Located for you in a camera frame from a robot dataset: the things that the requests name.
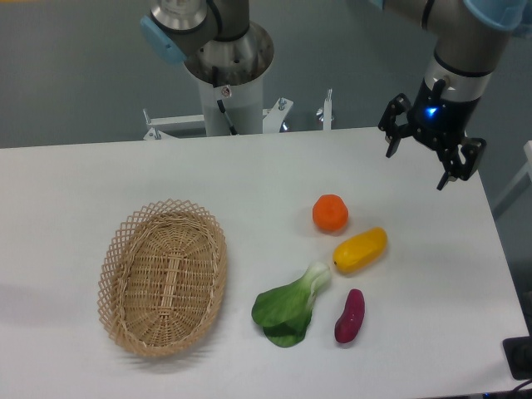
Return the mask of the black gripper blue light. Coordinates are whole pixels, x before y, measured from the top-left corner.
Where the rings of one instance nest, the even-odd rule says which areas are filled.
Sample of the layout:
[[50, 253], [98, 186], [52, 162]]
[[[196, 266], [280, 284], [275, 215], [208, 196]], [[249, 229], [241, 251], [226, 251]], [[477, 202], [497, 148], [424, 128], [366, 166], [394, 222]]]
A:
[[[402, 139], [410, 136], [436, 150], [444, 167], [438, 190], [452, 181], [467, 181], [478, 170], [487, 146], [484, 139], [465, 136], [466, 126], [480, 99], [449, 100], [446, 98], [449, 87], [445, 79], [437, 80], [432, 88], [422, 82], [413, 106], [404, 93], [394, 96], [377, 125], [385, 134], [387, 158], [397, 152]], [[398, 125], [397, 117], [401, 115], [407, 116], [407, 122]]]

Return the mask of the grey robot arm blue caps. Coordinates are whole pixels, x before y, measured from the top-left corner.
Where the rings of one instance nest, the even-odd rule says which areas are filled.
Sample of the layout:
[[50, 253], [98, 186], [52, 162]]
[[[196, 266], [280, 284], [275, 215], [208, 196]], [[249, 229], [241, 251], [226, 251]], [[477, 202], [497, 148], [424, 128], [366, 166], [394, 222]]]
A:
[[[486, 143], [467, 136], [467, 123], [529, 3], [380, 1], [378, 7], [437, 36], [416, 99], [395, 96], [379, 122], [387, 154], [412, 137], [436, 152], [442, 185], [468, 180]], [[199, 83], [208, 135], [263, 131], [262, 77], [273, 61], [273, 43], [250, 20], [248, 2], [155, 1], [140, 29], [161, 59], [184, 65]]]

